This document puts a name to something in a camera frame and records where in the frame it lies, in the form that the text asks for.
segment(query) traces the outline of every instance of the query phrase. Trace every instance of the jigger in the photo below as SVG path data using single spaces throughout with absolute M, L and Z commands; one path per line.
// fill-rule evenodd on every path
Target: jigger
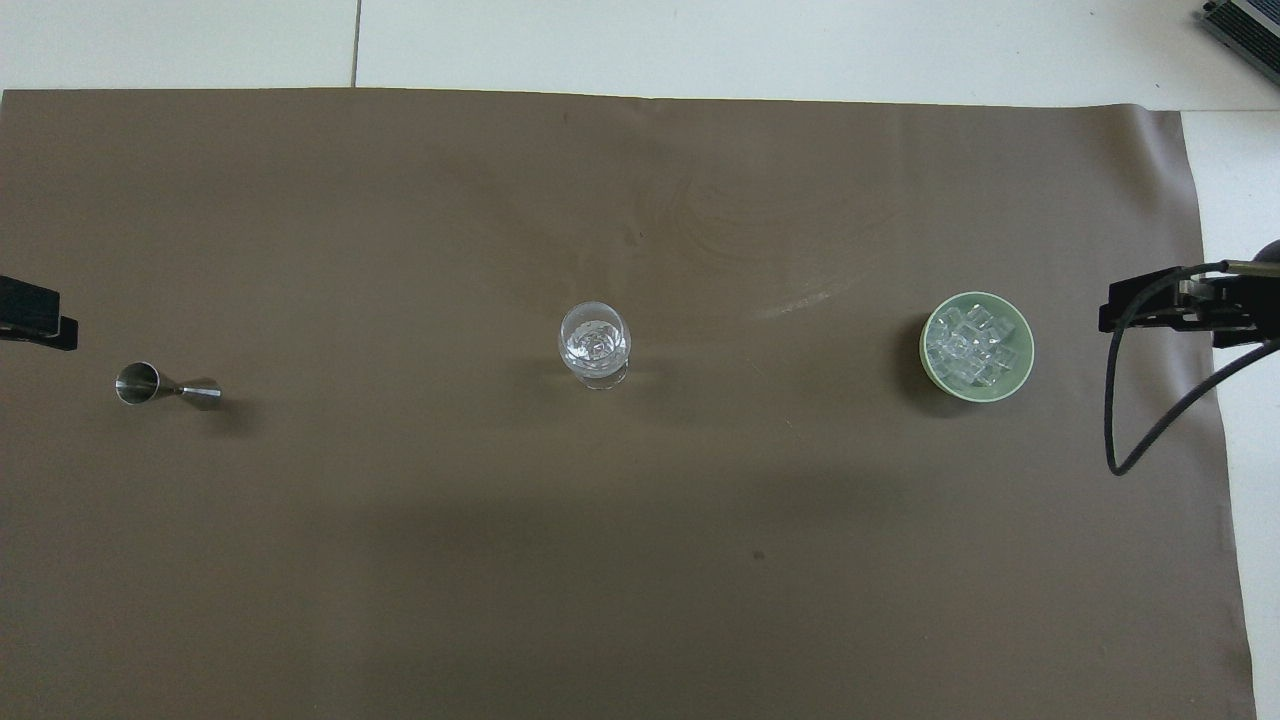
M 223 397 L 223 388 L 210 378 L 175 383 L 151 363 L 134 363 L 115 378 L 115 395 L 128 405 L 177 395 L 200 410 L 212 410 Z

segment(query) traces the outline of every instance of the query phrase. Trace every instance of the bowl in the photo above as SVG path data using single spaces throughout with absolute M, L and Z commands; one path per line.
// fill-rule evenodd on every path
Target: bowl
M 1012 332 L 1010 332 L 1002 345 L 1018 352 L 1019 363 L 1014 369 L 1001 375 L 1000 379 L 996 380 L 996 384 L 991 387 L 964 383 L 959 378 L 954 377 L 940 378 L 937 370 L 929 363 L 928 352 L 925 352 L 924 336 L 925 332 L 928 332 L 931 323 L 933 323 L 950 307 L 957 307 L 963 313 L 973 307 L 975 304 L 982 304 L 993 315 L 1004 315 L 1014 323 Z M 929 319 L 925 320 L 924 327 L 920 329 L 920 364 L 924 365 L 924 374 L 929 375 L 933 384 L 942 388 L 942 391 L 947 395 L 954 395 L 955 397 L 968 400 L 969 402 L 996 402 L 997 400 L 1004 400 L 1018 392 L 1018 388 L 1023 387 L 1023 383 L 1025 383 L 1027 378 L 1030 377 L 1032 366 L 1036 364 L 1036 338 L 1032 336 L 1032 327 L 1027 322 L 1027 318 L 1024 318 L 1023 314 L 1018 311 L 1018 307 L 1014 307 L 1010 301 L 989 292 L 961 292 L 943 300 L 942 304 L 929 314 Z

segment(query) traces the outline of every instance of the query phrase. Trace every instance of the black cable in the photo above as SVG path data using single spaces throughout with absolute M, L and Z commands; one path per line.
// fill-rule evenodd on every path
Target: black cable
M 1128 473 L 1134 466 L 1134 464 L 1138 462 L 1138 460 L 1143 456 L 1143 454 L 1147 452 L 1147 448 L 1149 448 L 1151 445 L 1156 442 L 1156 438 L 1158 438 L 1161 433 L 1164 433 L 1169 428 L 1169 425 L 1171 425 L 1174 420 L 1178 419 L 1179 415 L 1181 415 L 1188 407 L 1190 407 L 1193 402 L 1203 397 L 1204 393 L 1207 393 L 1208 391 L 1213 389 L 1215 386 L 1217 386 L 1226 378 L 1230 378 L 1235 373 L 1239 373 L 1240 370 L 1252 365 L 1253 363 L 1257 363 L 1258 360 L 1266 357 L 1267 355 L 1271 355 L 1272 352 L 1280 350 L 1280 341 L 1276 340 L 1267 341 L 1262 343 L 1262 346 L 1252 350 L 1247 355 L 1235 359 L 1221 370 L 1206 378 L 1198 386 L 1192 388 L 1190 392 L 1184 395 L 1181 400 L 1174 404 L 1174 406 L 1170 407 L 1169 411 L 1165 413 L 1164 416 L 1161 416 L 1160 420 L 1157 420 L 1156 424 L 1152 425 L 1149 430 L 1147 430 L 1147 434 L 1143 436 L 1142 441 L 1139 441 L 1137 447 L 1133 448 L 1133 452 L 1130 452 L 1129 456 L 1125 457 L 1124 462 L 1116 465 L 1112 405 L 1115 401 L 1116 359 L 1120 355 L 1120 338 L 1124 336 L 1125 328 L 1128 328 L 1129 324 L 1133 323 L 1134 318 L 1138 315 L 1138 309 L 1142 307 L 1148 300 L 1155 297 L 1157 292 L 1180 281 L 1188 279 L 1193 275 L 1199 275 L 1210 272 L 1221 273 L 1225 270 L 1226 270 L 1226 261 L 1206 263 L 1203 265 L 1196 265 L 1192 268 L 1184 268 L 1181 270 L 1174 270 L 1167 275 L 1153 281 L 1151 284 L 1144 287 L 1142 292 L 1135 295 L 1133 301 L 1129 302 L 1124 313 L 1120 315 L 1120 319 L 1116 322 L 1115 331 L 1112 332 L 1111 336 L 1111 347 L 1107 351 L 1107 379 L 1102 400 L 1102 432 L 1106 439 L 1107 468 L 1111 470 L 1112 474 L 1123 475 Z

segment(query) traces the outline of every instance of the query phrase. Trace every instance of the white tile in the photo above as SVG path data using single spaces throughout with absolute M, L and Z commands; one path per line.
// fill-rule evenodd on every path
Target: white tile
M 1206 260 L 1251 259 L 1280 238 L 1280 113 L 1184 113 Z M 1221 368 L 1245 350 L 1219 350 Z M 1280 354 L 1217 389 L 1261 720 L 1280 719 Z
M 351 83 L 356 0 L 3 0 L 0 87 Z
M 361 86 L 1280 109 L 1197 0 L 365 0 Z

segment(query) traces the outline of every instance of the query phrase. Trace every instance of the brown mat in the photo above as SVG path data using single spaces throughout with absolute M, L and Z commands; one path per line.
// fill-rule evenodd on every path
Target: brown mat
M 1096 309 L 1201 258 L 1176 114 L 6 92 L 9 717 L 1252 717 L 1212 398 L 1107 474 Z M 915 359 L 1014 301 L 1028 384 Z M 577 301 L 632 325 L 581 389 Z M 1121 450 L 1207 337 L 1134 332 Z M 150 360 L 228 404 L 122 405 Z

